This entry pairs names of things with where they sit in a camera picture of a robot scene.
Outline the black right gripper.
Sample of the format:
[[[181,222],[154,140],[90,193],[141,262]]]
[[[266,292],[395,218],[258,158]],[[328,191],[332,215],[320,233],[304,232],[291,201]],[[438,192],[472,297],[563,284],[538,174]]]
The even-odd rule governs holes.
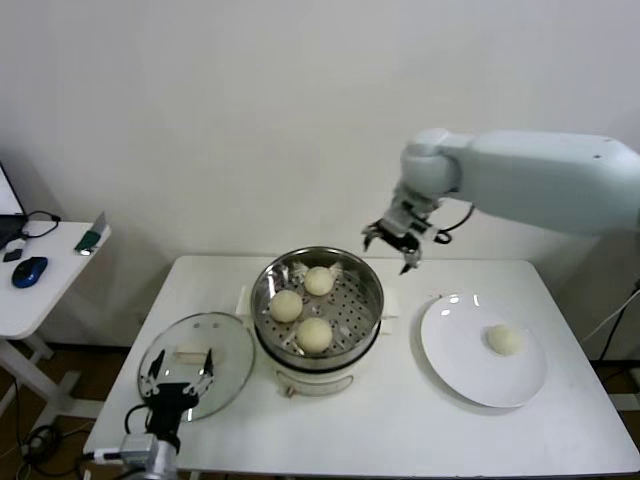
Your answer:
[[[418,218],[384,216],[380,222],[366,225],[362,230],[363,249],[368,250],[374,240],[386,242],[401,251],[403,266],[400,275],[417,269],[422,253],[420,237],[423,234],[423,221]]]

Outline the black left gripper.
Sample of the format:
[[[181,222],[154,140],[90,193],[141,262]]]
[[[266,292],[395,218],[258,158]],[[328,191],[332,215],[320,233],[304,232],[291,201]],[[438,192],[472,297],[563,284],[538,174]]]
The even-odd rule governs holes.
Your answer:
[[[168,443],[179,443],[178,430],[182,415],[195,408],[214,380],[212,350],[186,353],[188,385],[159,385],[165,351],[161,350],[139,372],[139,393],[150,411],[146,432]]]

